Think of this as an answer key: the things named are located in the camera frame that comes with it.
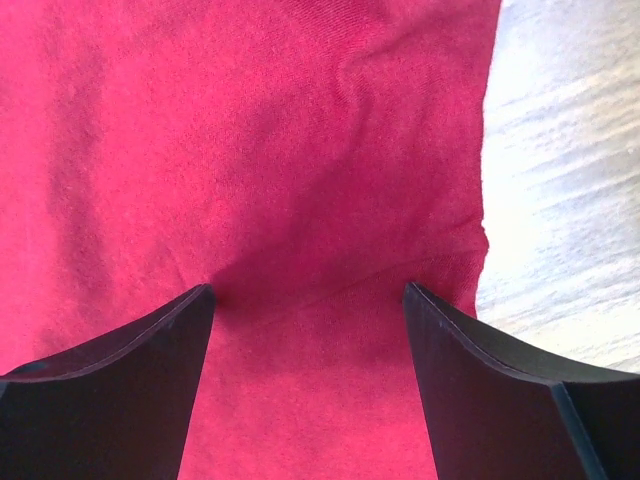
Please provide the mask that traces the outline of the dark red t shirt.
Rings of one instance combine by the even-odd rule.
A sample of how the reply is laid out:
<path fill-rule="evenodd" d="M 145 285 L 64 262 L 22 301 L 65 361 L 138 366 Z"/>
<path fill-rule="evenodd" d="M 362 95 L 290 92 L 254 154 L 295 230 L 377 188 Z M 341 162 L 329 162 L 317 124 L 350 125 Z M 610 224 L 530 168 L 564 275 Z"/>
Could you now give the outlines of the dark red t shirt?
<path fill-rule="evenodd" d="M 5 1 L 1 366 L 209 283 L 184 479 L 432 479 L 402 314 L 468 313 L 496 1 Z"/>

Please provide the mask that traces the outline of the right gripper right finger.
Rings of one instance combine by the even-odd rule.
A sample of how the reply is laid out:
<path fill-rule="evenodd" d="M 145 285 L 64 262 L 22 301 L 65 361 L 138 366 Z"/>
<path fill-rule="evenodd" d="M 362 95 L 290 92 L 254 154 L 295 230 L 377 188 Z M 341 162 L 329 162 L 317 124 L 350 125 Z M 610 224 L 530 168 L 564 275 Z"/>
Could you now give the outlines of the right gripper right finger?
<path fill-rule="evenodd" d="M 534 347 L 410 283 L 404 317 L 441 479 L 635 479 L 639 378 Z"/>

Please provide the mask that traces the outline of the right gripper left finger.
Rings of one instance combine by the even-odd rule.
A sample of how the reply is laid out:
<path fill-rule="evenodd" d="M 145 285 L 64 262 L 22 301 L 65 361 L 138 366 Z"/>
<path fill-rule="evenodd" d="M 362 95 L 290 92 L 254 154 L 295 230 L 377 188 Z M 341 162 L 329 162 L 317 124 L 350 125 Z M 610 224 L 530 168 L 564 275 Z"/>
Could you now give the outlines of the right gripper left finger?
<path fill-rule="evenodd" d="M 2 375 L 2 478 L 177 478 L 214 310 L 198 285 Z"/>

